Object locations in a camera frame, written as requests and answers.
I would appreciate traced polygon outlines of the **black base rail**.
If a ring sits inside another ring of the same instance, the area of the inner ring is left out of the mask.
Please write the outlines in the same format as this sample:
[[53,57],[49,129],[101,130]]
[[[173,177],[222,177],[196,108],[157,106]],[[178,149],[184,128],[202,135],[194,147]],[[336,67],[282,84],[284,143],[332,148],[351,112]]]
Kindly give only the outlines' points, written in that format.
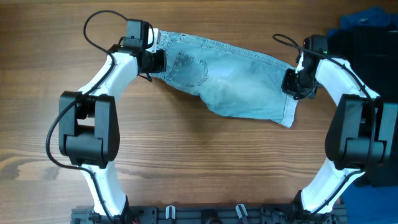
[[[347,224],[346,207],[343,204],[333,206],[331,213],[315,215],[313,220],[289,220],[289,205],[270,204],[263,206],[245,206],[239,204],[228,207],[155,207],[130,206],[125,220],[116,218],[116,223],[337,223]],[[70,223],[111,223],[106,216],[94,212],[93,207],[72,209]]]

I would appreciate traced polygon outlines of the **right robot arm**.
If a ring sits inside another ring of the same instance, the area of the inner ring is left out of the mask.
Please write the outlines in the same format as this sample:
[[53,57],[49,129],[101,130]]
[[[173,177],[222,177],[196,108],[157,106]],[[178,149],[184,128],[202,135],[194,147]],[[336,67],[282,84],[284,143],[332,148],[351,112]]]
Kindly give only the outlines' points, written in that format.
[[311,183],[297,192],[290,211],[294,220],[320,220],[349,185],[389,159],[397,103],[383,101],[348,60],[331,54],[325,36],[307,37],[302,46],[283,34],[273,39],[298,50],[297,67],[286,70],[282,91],[303,100],[323,87],[337,106],[325,138],[326,159]]

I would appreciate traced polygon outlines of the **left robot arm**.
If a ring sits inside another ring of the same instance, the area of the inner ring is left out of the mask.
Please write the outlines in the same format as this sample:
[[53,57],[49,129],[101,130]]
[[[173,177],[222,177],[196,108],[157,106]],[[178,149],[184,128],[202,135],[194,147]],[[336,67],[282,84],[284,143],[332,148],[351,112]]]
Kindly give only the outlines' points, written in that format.
[[116,103],[126,87],[142,76],[165,71],[163,50],[134,50],[118,47],[93,79],[78,91],[65,91],[59,100],[58,145],[69,158],[70,169],[85,177],[94,200],[93,219],[99,223],[120,221],[127,214],[114,160],[120,132]]

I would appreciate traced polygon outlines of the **dark blue garment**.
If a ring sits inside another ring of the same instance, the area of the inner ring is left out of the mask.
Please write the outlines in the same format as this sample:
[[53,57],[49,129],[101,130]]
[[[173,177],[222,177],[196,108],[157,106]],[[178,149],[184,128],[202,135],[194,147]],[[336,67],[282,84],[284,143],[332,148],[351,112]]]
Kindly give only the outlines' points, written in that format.
[[[330,29],[328,35],[333,31],[357,26],[397,28],[397,14],[390,14],[381,7],[372,7],[341,17],[339,28]],[[358,187],[354,183],[344,191],[343,201],[349,223],[397,223],[397,186]]]

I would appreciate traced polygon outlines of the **black t-shirt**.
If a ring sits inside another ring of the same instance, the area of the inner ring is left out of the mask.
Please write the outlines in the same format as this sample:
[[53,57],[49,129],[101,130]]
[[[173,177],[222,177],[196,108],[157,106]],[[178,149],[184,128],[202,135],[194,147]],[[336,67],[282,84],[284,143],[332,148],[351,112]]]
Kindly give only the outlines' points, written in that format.
[[[351,64],[351,68],[382,100],[397,102],[397,28],[357,26],[328,35],[328,50]],[[355,182],[362,187],[397,186],[397,131],[394,131],[389,160],[369,170]]]

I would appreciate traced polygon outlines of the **light blue denim shorts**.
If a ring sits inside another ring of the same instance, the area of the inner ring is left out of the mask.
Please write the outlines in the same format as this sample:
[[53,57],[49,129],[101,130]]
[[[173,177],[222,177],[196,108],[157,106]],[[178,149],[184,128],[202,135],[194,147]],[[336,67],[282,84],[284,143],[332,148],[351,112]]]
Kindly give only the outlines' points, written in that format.
[[159,33],[157,48],[165,51],[167,64],[156,78],[200,97],[220,116],[271,120],[291,127],[297,101],[282,91],[288,63],[196,35]]

